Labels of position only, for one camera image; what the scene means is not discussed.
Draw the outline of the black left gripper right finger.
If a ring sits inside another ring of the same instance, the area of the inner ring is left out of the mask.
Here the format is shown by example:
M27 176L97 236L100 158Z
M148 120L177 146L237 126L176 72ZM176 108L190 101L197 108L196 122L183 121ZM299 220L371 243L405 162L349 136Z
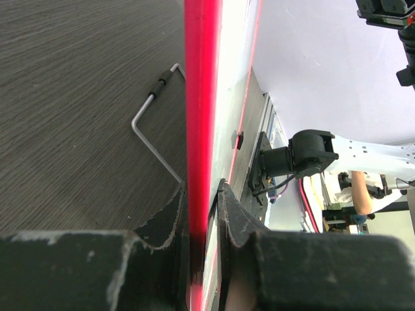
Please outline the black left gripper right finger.
M414 255L391 236L272 231L219 183L220 310L413 310Z

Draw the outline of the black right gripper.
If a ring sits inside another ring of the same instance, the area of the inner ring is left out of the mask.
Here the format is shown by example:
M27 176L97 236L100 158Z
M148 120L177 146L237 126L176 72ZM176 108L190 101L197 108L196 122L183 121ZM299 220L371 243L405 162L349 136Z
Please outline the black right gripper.
M356 0L357 15L367 25L385 28L407 28L414 23L412 0Z

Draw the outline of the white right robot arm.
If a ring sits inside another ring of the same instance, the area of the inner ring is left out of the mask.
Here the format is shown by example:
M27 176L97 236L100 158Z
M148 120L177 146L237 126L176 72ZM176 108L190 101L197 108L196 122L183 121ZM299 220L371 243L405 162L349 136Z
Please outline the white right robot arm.
M414 2L265 1L254 69L286 147L273 176L377 173L414 184Z

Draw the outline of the pink framed whiteboard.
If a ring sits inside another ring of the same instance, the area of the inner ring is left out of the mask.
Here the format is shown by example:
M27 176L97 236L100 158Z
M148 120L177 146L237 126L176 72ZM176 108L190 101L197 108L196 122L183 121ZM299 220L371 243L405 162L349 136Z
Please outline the pink framed whiteboard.
M184 3L190 310L209 310L217 289L215 196L219 183L232 179L261 7Z

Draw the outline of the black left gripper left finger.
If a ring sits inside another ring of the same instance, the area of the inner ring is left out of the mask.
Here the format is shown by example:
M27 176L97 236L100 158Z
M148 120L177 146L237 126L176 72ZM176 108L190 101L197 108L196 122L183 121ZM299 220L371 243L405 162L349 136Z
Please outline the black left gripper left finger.
M2 310L186 310L187 194L129 230L1 235Z

